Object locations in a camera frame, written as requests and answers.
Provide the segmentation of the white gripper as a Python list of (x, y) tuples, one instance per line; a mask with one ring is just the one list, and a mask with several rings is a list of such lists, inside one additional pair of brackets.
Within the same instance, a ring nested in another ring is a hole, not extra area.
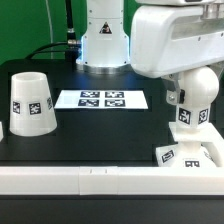
[(135, 12), (131, 66), (143, 76), (164, 76), (169, 104), (184, 102), (185, 91), (180, 87), (178, 72), (221, 61), (224, 61), (224, 17), (204, 18), (201, 5), (143, 5)]

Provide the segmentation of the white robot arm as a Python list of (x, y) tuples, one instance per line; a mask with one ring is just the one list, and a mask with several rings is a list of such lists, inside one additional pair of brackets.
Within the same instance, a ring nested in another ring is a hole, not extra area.
[(87, 30), (77, 64), (93, 73), (130, 66), (165, 77), (224, 61), (224, 0), (135, 0), (131, 33), (122, 0), (87, 0)]

